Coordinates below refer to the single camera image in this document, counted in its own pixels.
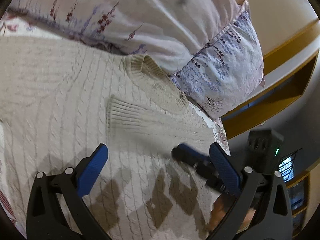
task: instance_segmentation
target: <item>wooden shelf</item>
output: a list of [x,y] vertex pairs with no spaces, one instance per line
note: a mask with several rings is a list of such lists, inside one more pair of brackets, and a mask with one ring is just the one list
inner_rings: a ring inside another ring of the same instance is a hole
[[281,66],[287,60],[308,46],[319,35],[320,24],[319,20],[316,19],[280,47],[263,56],[263,73],[267,75],[277,67]]
[[292,211],[292,217],[296,217],[297,215],[299,215],[301,212],[305,211],[307,209],[308,205],[303,205],[301,207],[299,207],[298,209]]
[[[251,103],[259,99],[261,96],[265,95],[272,89],[275,89],[274,93],[272,93],[269,97],[265,98],[261,102],[258,102],[256,105],[251,106],[243,112],[240,112],[236,116],[231,117],[230,119],[226,119],[222,122],[227,134],[227,139],[233,138],[245,131],[250,130],[253,127],[256,127],[257,125],[268,120],[270,117],[278,114],[280,111],[284,110],[287,106],[300,98],[303,95],[311,78],[318,53],[319,50],[303,64],[301,64],[301,66],[292,71],[271,88],[268,88],[266,91],[263,91],[262,93],[254,97],[253,100],[249,100],[246,103],[241,104],[235,110],[229,111],[226,115],[224,115],[223,117],[226,117],[234,113],[245,104]],[[279,85],[287,81],[289,78],[291,79],[286,85],[276,89]]]
[[299,233],[300,233],[300,232],[298,232],[298,233],[293,232],[292,238],[295,238]]
[[287,188],[296,186],[300,181],[304,180],[307,176],[309,176],[308,171],[301,172],[297,177],[294,177],[293,179],[289,180],[286,183]]

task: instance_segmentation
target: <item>cable knit pattern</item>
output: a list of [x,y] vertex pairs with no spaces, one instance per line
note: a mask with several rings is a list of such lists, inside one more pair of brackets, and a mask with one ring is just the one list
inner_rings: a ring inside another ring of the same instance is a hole
[[[187,101],[166,98],[184,97],[170,85],[168,93],[159,90],[159,101],[147,89],[150,83],[135,85],[143,79],[129,77],[126,69],[139,59],[142,65],[143,57],[67,40],[4,37],[0,58],[0,188],[24,228],[36,173],[60,173],[105,143],[109,160],[84,202],[113,239],[206,237],[218,195],[173,162],[170,151],[186,141],[207,153],[214,133]],[[156,87],[165,85],[154,66],[144,67]],[[77,230],[63,199],[61,205]]]
[[184,110],[188,104],[185,94],[172,83],[150,56],[136,55],[126,58],[130,60],[125,64],[127,75],[136,86],[148,93],[148,97],[170,113]]

